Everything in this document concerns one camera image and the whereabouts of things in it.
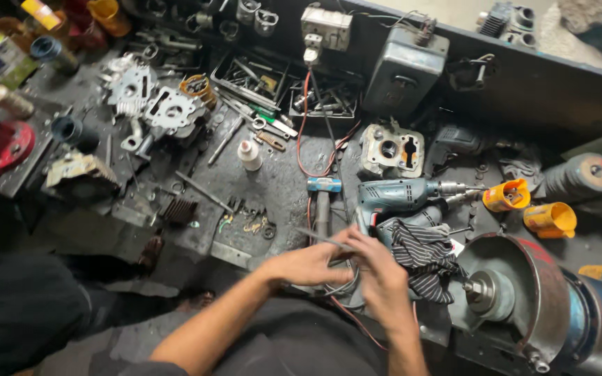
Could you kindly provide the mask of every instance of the black wire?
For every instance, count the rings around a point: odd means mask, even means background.
[[[324,99],[322,99],[322,95],[320,95],[320,88],[317,84],[317,80],[315,79],[315,73],[312,71],[312,68],[308,66],[308,71],[310,72],[310,78],[312,80],[312,88],[315,90],[316,96],[320,101],[320,109],[322,110],[322,115],[324,116],[324,122],[326,123],[326,128],[329,130],[329,137],[331,138],[331,148],[332,150],[336,150],[336,139],[334,138],[334,131],[331,129],[331,123],[329,122],[329,117],[326,115],[326,110],[324,109]],[[338,150],[336,150],[336,157],[334,158],[334,162],[338,167],[339,179],[341,182],[345,182],[342,178],[342,173],[340,172],[340,160],[338,158]],[[345,206],[345,213],[349,213],[347,209],[347,199],[345,198],[345,188],[340,190],[340,196],[343,199],[343,205]]]

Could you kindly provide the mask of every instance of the metal rod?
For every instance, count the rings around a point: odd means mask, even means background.
[[[190,179],[187,177],[187,175],[181,173],[180,171],[176,171],[176,175],[178,175],[182,180],[188,182],[192,188],[196,189],[197,191],[199,191],[200,193],[204,194],[206,197],[208,197],[211,201],[213,201],[214,203],[222,206],[226,211],[228,211],[230,214],[233,214],[233,209],[231,209],[229,207],[229,205],[225,204],[224,202],[222,202],[220,199],[218,199],[216,196],[213,195],[213,193],[208,192],[205,188],[203,188],[201,185],[196,184],[196,182],[194,182],[194,180]]]
[[[132,169],[132,177],[134,178],[134,183],[136,183],[136,191],[139,191],[138,179],[136,178],[136,170],[134,169],[134,163],[132,163],[131,157],[129,157],[129,153],[126,152],[124,155],[127,156],[127,160],[129,161],[129,167]]]
[[[208,166],[212,165],[215,162],[215,160],[217,160],[222,150],[224,150],[224,148],[227,146],[227,143],[233,138],[233,135],[236,134],[236,132],[238,132],[238,130],[241,128],[241,125],[243,125],[245,121],[246,119],[244,119],[243,116],[238,116],[238,118],[236,118],[233,121],[233,123],[231,123],[231,128],[229,132],[226,136],[224,136],[224,139],[222,140],[222,142],[220,142],[219,146],[217,147],[217,150],[213,153],[213,156],[208,160]]]
[[[301,234],[305,234],[310,237],[314,237],[315,239],[317,239],[321,242],[327,242],[327,243],[331,243],[333,245],[338,245],[339,247],[341,247],[343,250],[346,250],[347,252],[358,253],[355,248],[352,248],[349,245],[338,243],[337,241],[331,239],[330,237],[321,236],[321,235],[317,234],[316,232],[312,232],[309,229],[306,229],[304,227],[295,227],[294,229],[297,230],[298,232],[300,232]]]
[[[447,235],[454,235],[454,234],[458,234],[458,233],[464,232],[464,231],[473,231],[473,226],[468,226],[466,228],[456,229],[454,231],[450,231],[450,232],[447,233]]]
[[[113,135],[109,134],[106,139],[106,166],[110,168],[110,164],[113,162]]]

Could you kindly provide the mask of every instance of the wrench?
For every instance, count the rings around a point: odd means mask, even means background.
[[[283,132],[280,129],[276,129],[276,128],[272,127],[271,125],[269,125],[268,122],[266,121],[266,119],[264,119],[261,116],[255,117],[254,122],[252,122],[252,126],[257,131],[266,131],[266,132],[275,134],[276,136],[282,137],[283,139],[285,139],[285,141],[289,140],[291,137],[291,134]]]

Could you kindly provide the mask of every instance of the electric drill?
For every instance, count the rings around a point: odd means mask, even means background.
[[[435,227],[439,226],[443,221],[443,216],[448,211],[459,206],[467,199],[472,199],[475,194],[479,191],[477,189],[469,189],[466,193],[459,195],[435,199],[429,202],[429,205],[424,207],[421,211],[415,213],[413,216],[407,218],[392,217],[382,222],[375,227],[375,232],[380,239],[382,244],[385,244],[387,248],[391,249],[392,242],[392,230],[396,221],[402,221],[406,225],[418,226],[418,227]]]
[[[362,234],[369,234],[378,214],[403,213],[420,209],[429,197],[454,196],[470,187],[455,181],[430,181],[424,178],[368,181],[358,187],[356,222]]]

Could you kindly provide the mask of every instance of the red wire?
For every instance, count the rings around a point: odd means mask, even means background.
[[[301,168],[301,171],[303,171],[304,174],[308,175],[309,177],[324,177],[326,175],[329,175],[329,171],[331,171],[331,165],[334,162],[334,159],[336,158],[336,150],[339,150],[341,148],[341,146],[350,139],[350,137],[352,137],[355,132],[356,129],[359,127],[359,125],[361,124],[361,120],[359,120],[358,122],[356,122],[355,126],[352,127],[352,129],[349,130],[349,132],[347,132],[347,135],[342,138],[340,141],[337,142],[336,145],[334,145],[334,150],[331,152],[331,155],[329,156],[329,163],[327,164],[326,168],[324,169],[324,171],[322,171],[321,174],[319,175],[315,175],[312,173],[309,173],[304,167],[303,164],[301,163],[301,134],[303,133],[303,128],[306,125],[306,118],[308,117],[308,84],[310,82],[310,71],[308,72],[308,74],[306,75],[306,82],[303,88],[303,95],[304,95],[304,113],[303,113],[303,122],[301,122],[301,128],[299,128],[299,134],[296,138],[296,161],[299,165],[299,167]]]
[[[375,345],[378,345],[379,348],[381,348],[384,351],[389,351],[387,350],[387,348],[385,348],[384,346],[380,345],[380,342],[378,342],[377,339],[373,338],[373,336],[371,335],[371,332],[369,332],[368,329],[366,329],[366,327],[364,326],[364,324],[361,323],[361,321],[359,321],[359,319],[356,318],[356,316],[347,310],[347,308],[345,308],[344,306],[342,306],[342,304],[339,302],[338,299],[336,299],[335,296],[331,296],[331,300],[334,301],[334,303],[345,313],[347,313],[347,315],[352,318],[352,320],[354,320],[356,322],[356,324],[361,328],[361,330],[363,330],[364,332],[366,332],[366,334],[373,340],[373,342],[375,342]]]

